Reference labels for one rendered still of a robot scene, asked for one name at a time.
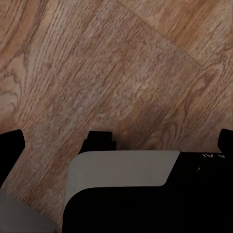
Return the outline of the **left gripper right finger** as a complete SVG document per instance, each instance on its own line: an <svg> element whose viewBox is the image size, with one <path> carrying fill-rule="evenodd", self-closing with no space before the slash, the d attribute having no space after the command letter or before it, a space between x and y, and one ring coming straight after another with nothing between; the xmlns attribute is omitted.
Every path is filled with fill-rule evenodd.
<svg viewBox="0 0 233 233"><path fill-rule="evenodd" d="M222 129L217 145L233 168L233 131Z"/></svg>

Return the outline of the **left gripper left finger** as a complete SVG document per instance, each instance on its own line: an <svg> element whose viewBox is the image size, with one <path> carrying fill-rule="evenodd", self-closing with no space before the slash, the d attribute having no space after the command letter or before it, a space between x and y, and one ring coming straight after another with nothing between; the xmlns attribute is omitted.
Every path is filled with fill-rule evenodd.
<svg viewBox="0 0 233 233"><path fill-rule="evenodd" d="M0 134L0 188L25 148L21 129Z"/></svg>

